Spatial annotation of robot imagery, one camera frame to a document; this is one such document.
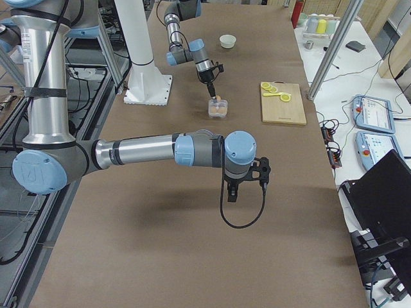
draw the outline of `cutting board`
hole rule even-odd
[[[265,123],[282,123],[306,125],[306,115],[302,105],[300,86],[298,83],[274,83],[271,85],[278,89],[278,92],[287,92],[291,94],[291,100],[284,102],[279,96],[263,96],[268,91],[261,88],[261,109],[263,113],[263,122]]]

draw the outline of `brown tabletop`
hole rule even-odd
[[[118,97],[102,133],[114,140],[201,128],[250,132],[272,166],[261,219],[244,230],[222,221],[219,169],[169,160],[88,175],[32,307],[367,306],[313,103],[303,99],[306,126],[261,122],[260,81],[308,89],[289,19],[273,6],[205,4],[201,17],[181,24],[224,63],[215,87],[229,113],[217,120],[208,117],[194,64],[166,65],[167,34],[152,14],[156,65],[174,76],[168,106],[125,105]],[[219,46],[224,33],[237,37],[233,49]],[[246,223],[260,204],[258,183],[241,184],[226,214]]]

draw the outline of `white bowl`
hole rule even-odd
[[[220,44],[223,48],[233,48],[236,43],[236,37],[234,35],[225,34],[220,37]]]

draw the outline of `computer monitor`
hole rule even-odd
[[[411,169],[389,151],[350,189],[351,205],[378,244],[405,237],[411,241]],[[385,255],[411,294],[411,247]]]

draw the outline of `clear plastic container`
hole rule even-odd
[[[229,104],[225,99],[210,99],[208,101],[208,115],[210,117],[225,117],[228,106]]]

